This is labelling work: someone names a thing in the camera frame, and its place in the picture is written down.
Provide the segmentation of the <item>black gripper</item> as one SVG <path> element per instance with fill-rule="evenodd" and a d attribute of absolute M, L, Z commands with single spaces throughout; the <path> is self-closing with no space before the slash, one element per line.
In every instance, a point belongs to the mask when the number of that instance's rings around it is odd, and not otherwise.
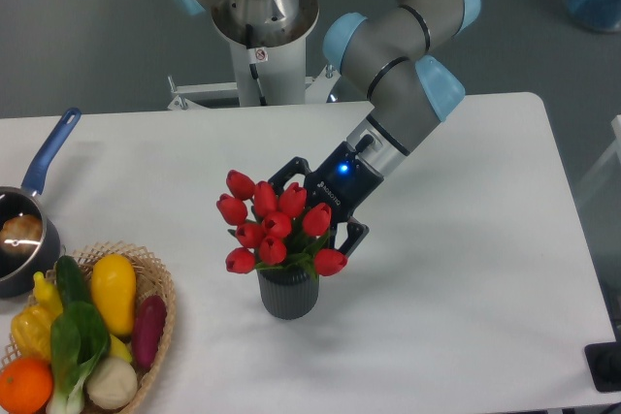
<path fill-rule="evenodd" d="M 293 157 L 268 179 L 268 183 L 275 191 L 283 191 L 294 175 L 305 176 L 307 207 L 324 203 L 331 209 L 332 224 L 344 222 L 346 238 L 340 246 L 336 245 L 337 225 L 331 230 L 330 246 L 344 256 L 350 256 L 369 233 L 366 224 L 351 216 L 379 187 L 383 176 L 359 159 L 347 142 L 340 143 L 314 172 L 311 172 L 307 159 Z"/>

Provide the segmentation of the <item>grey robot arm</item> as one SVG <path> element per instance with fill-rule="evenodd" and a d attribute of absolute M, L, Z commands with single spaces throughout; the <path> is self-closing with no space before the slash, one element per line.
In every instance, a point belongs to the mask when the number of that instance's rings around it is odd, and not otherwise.
<path fill-rule="evenodd" d="M 306 38 L 317 0 L 174 0 L 191 16 L 207 13 L 229 43 L 243 107 L 303 104 L 309 99 Z M 480 0 L 395 0 L 378 20 L 338 18 L 323 40 L 329 66 L 366 96 L 372 111 L 316 169 L 295 158 L 271 184 L 281 191 L 303 175 L 307 203 L 328 204 L 332 226 L 345 225 L 343 254 L 368 229 L 354 210 L 464 99 L 463 85 L 432 50 L 471 25 Z"/>

